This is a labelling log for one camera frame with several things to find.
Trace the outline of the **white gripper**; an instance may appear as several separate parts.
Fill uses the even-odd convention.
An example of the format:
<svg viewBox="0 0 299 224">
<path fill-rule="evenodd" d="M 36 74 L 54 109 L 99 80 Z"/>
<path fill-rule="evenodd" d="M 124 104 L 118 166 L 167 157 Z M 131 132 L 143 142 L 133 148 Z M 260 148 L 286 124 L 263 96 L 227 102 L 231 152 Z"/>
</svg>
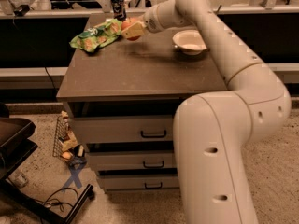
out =
<svg viewBox="0 0 299 224">
<path fill-rule="evenodd" d="M 127 39 L 138 39 L 145 33 L 145 26 L 151 33 L 159 33 L 163 30 L 158 19 L 158 5 L 149 7 L 141 16 L 142 21 L 135 21 L 133 23 L 124 22 L 121 25 L 121 35 Z"/>
</svg>

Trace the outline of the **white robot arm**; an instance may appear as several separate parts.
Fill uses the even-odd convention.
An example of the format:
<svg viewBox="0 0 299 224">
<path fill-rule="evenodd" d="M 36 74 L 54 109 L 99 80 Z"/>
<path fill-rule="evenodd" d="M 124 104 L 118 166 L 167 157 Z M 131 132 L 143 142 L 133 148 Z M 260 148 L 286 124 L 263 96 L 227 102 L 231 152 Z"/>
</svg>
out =
<svg viewBox="0 0 299 224">
<path fill-rule="evenodd" d="M 125 38 L 194 25 L 227 87 L 186 99 L 173 121 L 187 224 L 258 224 L 241 148 L 282 127 L 290 95 L 277 75 L 212 10 L 207 0 L 168 0 L 122 31 Z"/>
</svg>

